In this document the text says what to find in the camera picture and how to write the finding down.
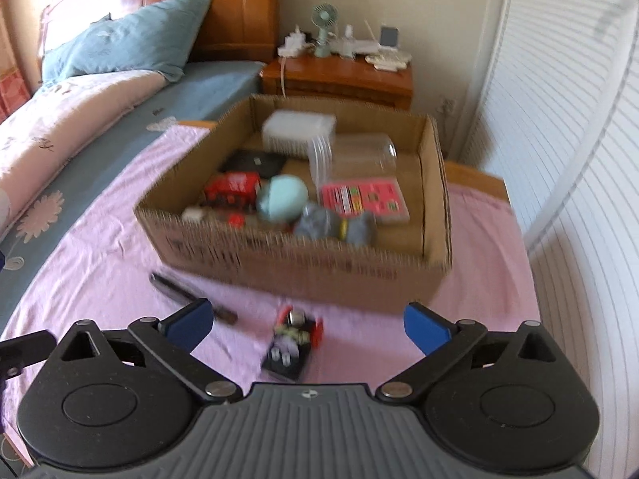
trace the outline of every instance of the teal ball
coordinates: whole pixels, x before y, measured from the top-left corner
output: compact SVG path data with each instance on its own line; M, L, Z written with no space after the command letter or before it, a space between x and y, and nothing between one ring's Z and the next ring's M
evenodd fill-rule
M300 178L279 175L262 187L258 195L258 211L268 222L291 223L300 217L308 200L309 190Z

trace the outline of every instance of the charger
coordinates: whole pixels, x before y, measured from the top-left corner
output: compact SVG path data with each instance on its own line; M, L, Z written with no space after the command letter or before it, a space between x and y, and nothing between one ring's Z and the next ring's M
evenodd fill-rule
M284 39L284 46L278 47L279 57L298 57L306 48L306 35L295 25L295 32Z

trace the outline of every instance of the gray plush toy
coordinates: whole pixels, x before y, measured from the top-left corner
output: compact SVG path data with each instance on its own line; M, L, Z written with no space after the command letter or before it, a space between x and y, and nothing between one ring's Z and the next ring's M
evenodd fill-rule
M314 202L308 202L302 211L302 217L293 229L296 236L322 240L336 238L355 246L373 244L377 225L372 212L363 212L356 218L343 220L330 209L325 209Z

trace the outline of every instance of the pink card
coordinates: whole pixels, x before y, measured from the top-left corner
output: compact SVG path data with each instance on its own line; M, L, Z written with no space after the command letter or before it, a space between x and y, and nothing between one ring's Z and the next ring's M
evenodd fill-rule
M331 182L321 187L322 205L342 218L370 211L382 223L407 222L410 219L397 179L363 178Z

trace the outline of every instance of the cardboard box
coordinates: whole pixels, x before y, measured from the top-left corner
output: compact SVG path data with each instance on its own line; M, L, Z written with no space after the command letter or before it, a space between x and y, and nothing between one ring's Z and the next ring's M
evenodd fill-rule
M335 240L182 221L202 187L237 148L259 148L262 123L277 109L337 116L337 134L386 133L397 149L397 180L411 221L381 225L375 247ZM290 160L315 195L307 161ZM401 313L410 301L427 305L452 262L450 211L442 154L429 117L366 103L252 95L167 171L135 215L163 262L218 281L286 297L364 310Z

